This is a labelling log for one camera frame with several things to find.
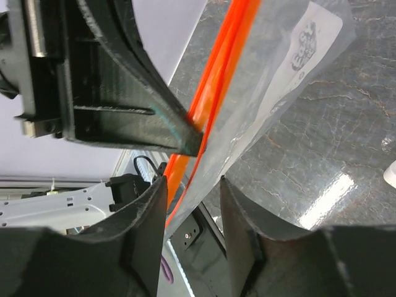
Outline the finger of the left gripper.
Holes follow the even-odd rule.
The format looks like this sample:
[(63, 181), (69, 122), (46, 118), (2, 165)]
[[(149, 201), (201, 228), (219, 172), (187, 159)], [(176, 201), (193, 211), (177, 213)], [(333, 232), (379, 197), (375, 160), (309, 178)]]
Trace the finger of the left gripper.
[(130, 1), (63, 1), (63, 136), (196, 156), (203, 134), (156, 70)]

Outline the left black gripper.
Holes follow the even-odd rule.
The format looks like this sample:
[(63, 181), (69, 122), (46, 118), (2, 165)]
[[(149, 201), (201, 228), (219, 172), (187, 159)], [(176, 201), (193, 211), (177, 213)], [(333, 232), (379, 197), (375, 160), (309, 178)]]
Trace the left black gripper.
[(26, 136), (74, 136), (69, 30), (73, 1), (6, 1), (1, 13), (1, 94), (22, 98)]

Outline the clear orange-zipper zip bag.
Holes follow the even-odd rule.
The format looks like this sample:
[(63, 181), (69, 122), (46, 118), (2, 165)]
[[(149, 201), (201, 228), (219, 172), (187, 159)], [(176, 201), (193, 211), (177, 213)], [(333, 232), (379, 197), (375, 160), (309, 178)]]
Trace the clear orange-zipper zip bag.
[(348, 1), (231, 3), (191, 103), (200, 152), (166, 169), (165, 238), (354, 38)]

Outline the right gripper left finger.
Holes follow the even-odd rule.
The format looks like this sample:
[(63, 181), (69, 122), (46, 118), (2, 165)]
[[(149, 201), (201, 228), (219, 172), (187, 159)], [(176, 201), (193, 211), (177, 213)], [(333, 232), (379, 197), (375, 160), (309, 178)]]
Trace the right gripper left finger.
[(1, 230), (2, 296), (155, 296), (167, 180), (77, 235)]

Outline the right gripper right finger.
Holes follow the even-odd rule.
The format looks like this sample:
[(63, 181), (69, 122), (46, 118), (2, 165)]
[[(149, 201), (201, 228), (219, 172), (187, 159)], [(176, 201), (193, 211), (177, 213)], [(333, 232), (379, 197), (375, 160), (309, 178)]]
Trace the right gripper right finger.
[(220, 180), (234, 296), (394, 296), (395, 226), (310, 231), (274, 215)]

